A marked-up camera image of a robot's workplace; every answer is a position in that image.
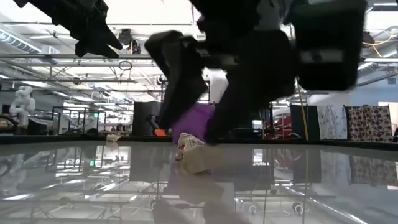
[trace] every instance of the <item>white robot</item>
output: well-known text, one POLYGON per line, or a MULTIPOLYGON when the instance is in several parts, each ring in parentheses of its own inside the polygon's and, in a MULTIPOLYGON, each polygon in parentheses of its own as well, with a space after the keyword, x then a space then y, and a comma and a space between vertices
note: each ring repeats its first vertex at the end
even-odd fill
POLYGON ((18 116, 20 125, 28 125, 29 113, 36 109, 36 101, 30 97, 33 88, 29 86, 21 86, 15 92, 15 100, 10 106, 10 116, 18 116))

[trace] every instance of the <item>paper bag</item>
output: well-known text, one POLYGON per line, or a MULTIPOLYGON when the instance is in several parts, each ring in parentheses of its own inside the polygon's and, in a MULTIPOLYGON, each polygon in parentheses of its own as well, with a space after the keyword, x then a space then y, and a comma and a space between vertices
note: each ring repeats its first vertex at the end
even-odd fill
POLYGON ((182 174, 197 174, 214 169, 222 163, 222 151, 210 147, 191 134, 181 133, 175 160, 180 163, 182 174))

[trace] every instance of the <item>orange object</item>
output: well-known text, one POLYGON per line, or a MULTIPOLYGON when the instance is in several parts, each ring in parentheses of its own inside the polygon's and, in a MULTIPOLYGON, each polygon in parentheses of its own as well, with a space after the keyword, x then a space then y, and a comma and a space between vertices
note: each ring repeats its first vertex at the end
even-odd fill
POLYGON ((166 136, 166 132, 162 129, 155 129, 155 135, 158 137, 164 137, 166 136))

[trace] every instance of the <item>reflective table surface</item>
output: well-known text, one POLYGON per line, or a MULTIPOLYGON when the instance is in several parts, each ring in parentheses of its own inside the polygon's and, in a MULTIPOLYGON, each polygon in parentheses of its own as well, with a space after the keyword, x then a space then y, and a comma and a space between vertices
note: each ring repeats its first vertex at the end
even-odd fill
POLYGON ((397 223, 398 152, 220 144, 181 172, 171 143, 0 146, 0 223, 397 223))

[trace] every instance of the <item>patterned curtain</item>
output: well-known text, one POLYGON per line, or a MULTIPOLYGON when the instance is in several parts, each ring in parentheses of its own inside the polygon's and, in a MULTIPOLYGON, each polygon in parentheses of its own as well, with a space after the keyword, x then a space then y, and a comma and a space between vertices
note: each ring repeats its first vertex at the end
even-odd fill
POLYGON ((349 133, 352 141, 392 142, 389 107, 349 108, 349 133))
MULTIPOLYGON (((320 139, 347 139, 347 115, 344 106, 317 106, 320 139)), ((322 183, 349 185, 349 156, 321 151, 322 183)))
MULTIPOLYGON (((392 142, 392 128, 388 106, 348 108, 349 131, 352 141, 392 142)), ((398 185, 394 161, 351 157, 351 182, 354 184, 398 185)))

